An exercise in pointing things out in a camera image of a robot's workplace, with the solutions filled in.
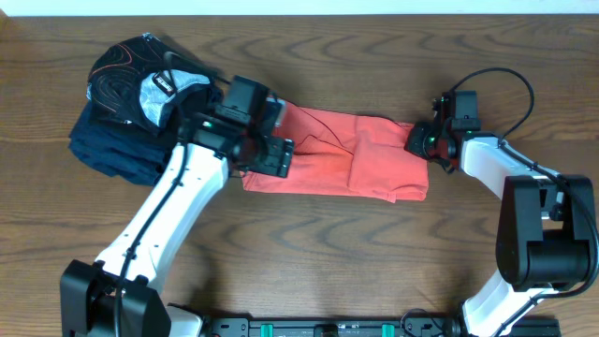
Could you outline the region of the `red soccer t-shirt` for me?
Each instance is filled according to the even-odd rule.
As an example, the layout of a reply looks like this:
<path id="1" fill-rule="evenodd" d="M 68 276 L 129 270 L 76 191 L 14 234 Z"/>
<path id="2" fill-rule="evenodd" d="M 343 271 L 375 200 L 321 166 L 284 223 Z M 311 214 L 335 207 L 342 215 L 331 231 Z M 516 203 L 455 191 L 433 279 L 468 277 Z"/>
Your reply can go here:
<path id="1" fill-rule="evenodd" d="M 413 129 L 385 117 L 286 106 L 273 134 L 295 142 L 285 178 L 248 172 L 249 192 L 422 201 L 428 164 L 404 146 Z"/>

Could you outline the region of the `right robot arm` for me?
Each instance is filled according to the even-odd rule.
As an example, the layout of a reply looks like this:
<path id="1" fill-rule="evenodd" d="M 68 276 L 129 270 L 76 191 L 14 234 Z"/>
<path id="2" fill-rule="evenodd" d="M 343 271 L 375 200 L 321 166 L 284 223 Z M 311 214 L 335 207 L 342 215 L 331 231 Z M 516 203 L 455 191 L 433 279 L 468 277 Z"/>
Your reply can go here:
<path id="1" fill-rule="evenodd" d="M 571 298 L 598 276 L 592 182 L 562 175 L 481 129 L 474 91 L 452 89 L 432 103 L 405 149 L 479 180 L 501 201 L 496 272 L 443 325 L 445 336 L 507 336 L 543 300 Z"/>

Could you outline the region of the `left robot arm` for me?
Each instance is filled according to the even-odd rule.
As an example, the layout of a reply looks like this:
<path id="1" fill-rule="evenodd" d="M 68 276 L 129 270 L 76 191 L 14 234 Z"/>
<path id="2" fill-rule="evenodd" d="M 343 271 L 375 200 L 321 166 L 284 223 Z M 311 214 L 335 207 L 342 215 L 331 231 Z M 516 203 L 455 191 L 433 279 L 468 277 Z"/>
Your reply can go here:
<path id="1" fill-rule="evenodd" d="M 201 315 L 160 295 L 171 264 L 231 172 L 287 176 L 294 142 L 273 136 L 287 104 L 236 76 L 224 100 L 183 120 L 162 177 L 95 262 L 74 259 L 60 279 L 65 336 L 198 336 Z"/>

